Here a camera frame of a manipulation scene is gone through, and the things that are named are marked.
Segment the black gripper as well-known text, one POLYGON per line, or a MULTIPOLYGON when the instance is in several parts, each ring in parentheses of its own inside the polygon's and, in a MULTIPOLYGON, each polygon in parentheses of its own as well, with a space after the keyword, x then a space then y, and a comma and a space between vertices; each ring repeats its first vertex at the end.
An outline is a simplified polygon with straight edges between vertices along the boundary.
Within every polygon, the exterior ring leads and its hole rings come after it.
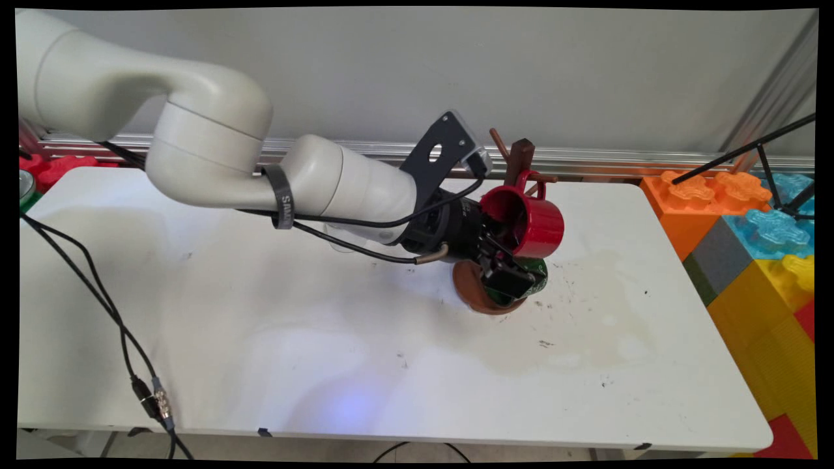
POLYGON ((492 219, 479 202, 461 198, 411 220, 396 244, 430 262, 479 263, 491 298, 515 302, 539 292, 539 259, 509 256, 517 255, 521 226, 521 220, 492 219))

